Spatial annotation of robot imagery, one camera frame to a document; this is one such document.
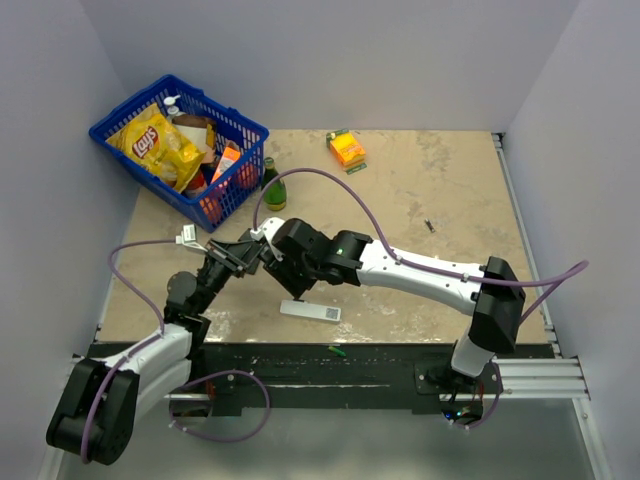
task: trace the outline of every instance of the white wall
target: white wall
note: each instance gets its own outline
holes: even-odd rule
[[[591,260],[549,308],[619,480],[640,471],[639,20],[637,0],[582,0],[505,139],[541,274]]]
[[[88,127],[124,98],[77,0],[0,7],[0,478],[35,478],[136,187]]]
[[[165,73],[269,128],[504,131],[578,0],[81,0],[129,92]]]

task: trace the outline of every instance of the white label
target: white label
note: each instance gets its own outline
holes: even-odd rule
[[[231,165],[233,165],[233,160],[223,157],[220,160],[220,164],[218,165],[218,172],[220,172],[220,175],[229,170],[229,167],[231,167]]]
[[[338,307],[327,307],[326,305],[316,305],[315,303],[283,300],[280,304],[280,313],[296,317],[314,318],[331,323],[340,323],[342,310]]]
[[[180,133],[191,140],[198,150],[204,152],[207,148],[207,129],[202,127],[185,127],[184,125],[174,125]]]
[[[182,240],[187,242],[195,242],[196,241],[196,226],[195,225],[185,225],[182,227]]]

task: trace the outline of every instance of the wooden table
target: wooden table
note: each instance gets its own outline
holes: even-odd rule
[[[521,280],[531,274],[491,135],[487,132],[356,131],[368,168],[343,173],[325,147],[324,131],[275,130],[265,144],[280,172],[312,166],[339,175],[373,210],[391,245],[457,262],[506,259]],[[341,229],[376,237],[360,207],[338,185],[313,174],[286,179],[283,218],[299,217],[329,237]],[[251,225],[257,195],[212,235],[233,241]],[[272,216],[264,206],[260,218]],[[430,233],[425,218],[436,232]],[[189,220],[141,189],[127,241],[173,238]],[[201,244],[210,235],[199,230]],[[122,273],[161,307],[166,283],[180,270],[195,272],[202,257],[175,245],[123,252]],[[528,290],[527,304],[535,298]],[[231,279],[206,311],[208,341],[246,342],[454,342],[470,318],[436,302],[377,288],[318,283],[304,299],[342,308],[339,325],[279,313],[288,293],[266,272]],[[99,340],[136,341],[156,328],[149,307],[115,280]],[[520,329],[520,343],[546,343],[542,318]]]

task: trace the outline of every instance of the green bottle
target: green bottle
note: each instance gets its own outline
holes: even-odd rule
[[[264,177],[262,178],[262,189],[273,180],[277,175],[276,164],[271,157],[264,159]],[[278,180],[276,183],[269,187],[267,193],[264,195],[264,203],[267,204],[269,210],[282,210],[287,204],[287,187],[284,186],[282,180]]]

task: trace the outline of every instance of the gray floor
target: gray floor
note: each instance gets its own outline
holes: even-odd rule
[[[207,419],[210,433],[247,431],[261,410]],[[167,405],[136,426],[112,466],[66,455],[59,480],[589,480],[571,401],[505,400],[470,433],[402,411],[275,410],[256,437],[217,444],[169,429]]]

